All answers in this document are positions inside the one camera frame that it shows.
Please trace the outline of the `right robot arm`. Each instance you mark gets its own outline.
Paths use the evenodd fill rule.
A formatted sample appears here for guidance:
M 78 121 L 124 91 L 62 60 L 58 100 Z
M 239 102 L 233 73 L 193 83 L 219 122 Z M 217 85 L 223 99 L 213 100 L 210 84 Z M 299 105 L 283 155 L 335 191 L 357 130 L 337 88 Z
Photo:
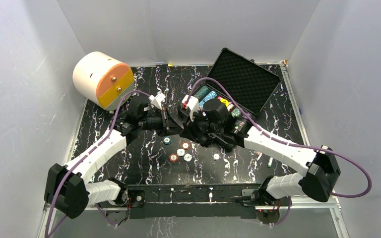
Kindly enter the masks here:
M 233 117 L 233 111 L 218 98 L 201 105 L 196 97 L 186 95 L 178 111 L 184 126 L 182 137 L 200 145 L 215 142 L 224 149 L 239 146 L 255 150 L 295 170 L 289 175 L 267 177 L 259 189 L 242 195 L 243 203 L 273 205 L 293 195 L 327 202 L 331 197 L 340 168 L 328 147 L 312 148 L 268 132 L 243 109 L 239 109 L 239 117 Z

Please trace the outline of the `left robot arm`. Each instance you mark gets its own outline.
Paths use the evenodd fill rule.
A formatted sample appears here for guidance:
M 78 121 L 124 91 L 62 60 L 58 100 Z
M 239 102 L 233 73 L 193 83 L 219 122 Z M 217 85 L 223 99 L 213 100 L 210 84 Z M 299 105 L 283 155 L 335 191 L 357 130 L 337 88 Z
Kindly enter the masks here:
M 78 217 L 87 206 L 109 202 L 125 206 L 128 186 L 115 178 L 91 183 L 90 179 L 114 155 L 126 149 L 142 130 L 151 130 L 159 136 L 178 135 L 183 126 L 173 119 L 165 107 L 157 108 L 147 103 L 136 112 L 116 116 L 113 127 L 77 158 L 65 165 L 50 167 L 44 201 L 69 218 Z

